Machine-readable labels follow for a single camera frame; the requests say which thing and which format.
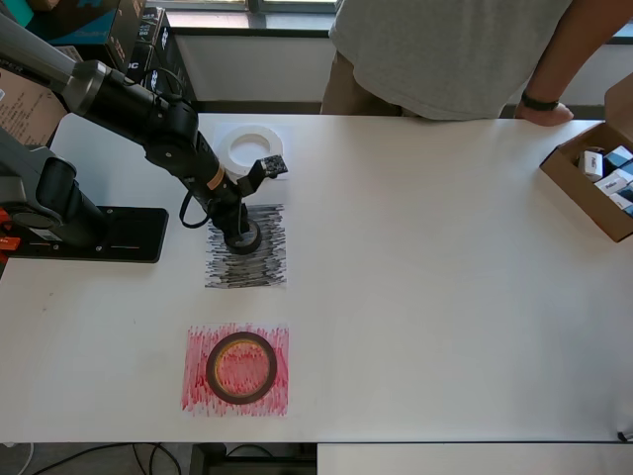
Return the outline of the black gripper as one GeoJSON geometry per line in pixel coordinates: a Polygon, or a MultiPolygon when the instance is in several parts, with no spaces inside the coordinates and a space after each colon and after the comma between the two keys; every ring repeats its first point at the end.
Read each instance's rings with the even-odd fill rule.
{"type": "Polygon", "coordinates": [[[235,233],[230,239],[231,246],[247,246],[250,224],[238,188],[234,184],[222,184],[214,192],[215,201],[211,209],[214,226],[223,233],[235,233]]]}

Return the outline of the person left hand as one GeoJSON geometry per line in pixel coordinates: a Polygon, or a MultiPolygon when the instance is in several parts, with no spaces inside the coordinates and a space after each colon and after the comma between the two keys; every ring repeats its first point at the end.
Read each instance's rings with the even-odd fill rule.
{"type": "Polygon", "coordinates": [[[525,120],[540,127],[557,127],[570,122],[574,118],[574,114],[561,103],[552,110],[539,111],[526,107],[523,102],[520,102],[515,108],[514,118],[525,120]]]}

